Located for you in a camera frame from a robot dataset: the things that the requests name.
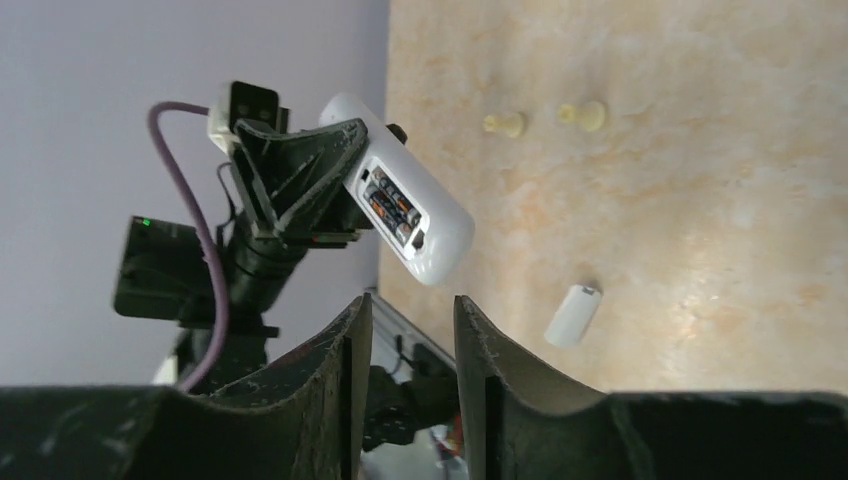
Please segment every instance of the cable connector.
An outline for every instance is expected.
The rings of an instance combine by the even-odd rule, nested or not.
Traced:
[[[230,82],[209,109],[206,134],[222,152],[230,155],[239,143],[235,125],[239,120],[260,121],[278,133],[286,133],[289,111],[280,108],[277,92],[244,82]]]

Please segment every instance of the white cap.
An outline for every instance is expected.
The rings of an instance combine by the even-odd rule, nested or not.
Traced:
[[[580,343],[601,304],[601,292],[584,285],[572,285],[545,332],[545,340],[560,348]]]

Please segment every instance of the cream chess piece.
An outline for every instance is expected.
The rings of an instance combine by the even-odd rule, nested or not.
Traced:
[[[591,101],[581,106],[564,104],[557,110],[557,118],[562,123],[576,123],[586,132],[595,132],[604,126],[607,108],[601,102]]]
[[[483,130],[500,133],[509,138],[518,138],[524,133],[527,119],[521,113],[489,115],[483,119]]]

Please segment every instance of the white wall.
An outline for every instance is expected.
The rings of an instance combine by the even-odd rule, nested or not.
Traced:
[[[151,104],[208,104],[240,79],[280,92],[294,128],[343,90],[381,113],[387,19],[388,0],[2,2],[0,384],[147,382],[170,349],[171,322],[110,307],[127,218],[189,223],[144,130]],[[164,122],[217,223],[225,159],[204,127]],[[272,354],[375,283],[376,247],[310,253],[268,315]]]

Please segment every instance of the marble table surface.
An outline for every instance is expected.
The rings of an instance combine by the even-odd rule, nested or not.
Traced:
[[[470,295],[603,390],[848,393],[848,3],[392,0],[387,120],[477,222],[439,287],[380,290],[449,351]],[[600,100],[586,133],[562,103]],[[482,129],[524,112],[525,135]],[[579,346],[543,333],[568,287]]]

